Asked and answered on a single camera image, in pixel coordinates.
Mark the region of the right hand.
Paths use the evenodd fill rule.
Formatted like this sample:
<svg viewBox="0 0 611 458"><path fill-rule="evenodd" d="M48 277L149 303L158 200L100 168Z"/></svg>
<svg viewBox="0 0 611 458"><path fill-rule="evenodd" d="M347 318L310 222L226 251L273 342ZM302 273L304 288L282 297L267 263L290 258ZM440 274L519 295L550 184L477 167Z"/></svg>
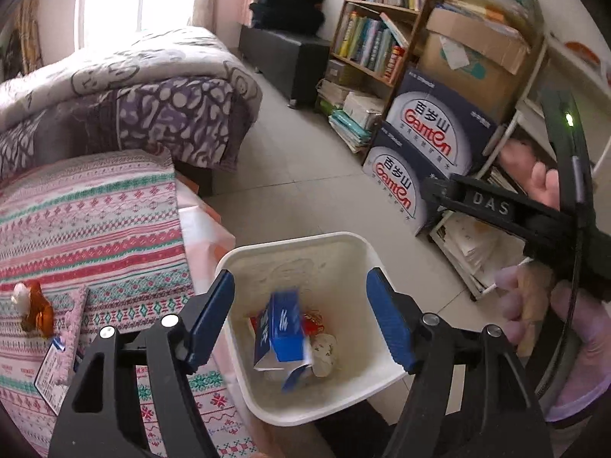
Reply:
<svg viewBox="0 0 611 458"><path fill-rule="evenodd" d="M530 198L555 210L560 208L558 172L537 160L528 144L514 139L507 141L498 161ZM549 270L534 261L497 273L497 286L507 291L501 303L509 342L520 343L529 331L530 322L523 318L527 290L548 300L558 317L566 319L571 285L559 281L556 286L549 286L548 276ZM546 411L546 420L550 423L583 417L610 388L610 315L585 290L578 293L572 329L582 345L566 383Z"/></svg>

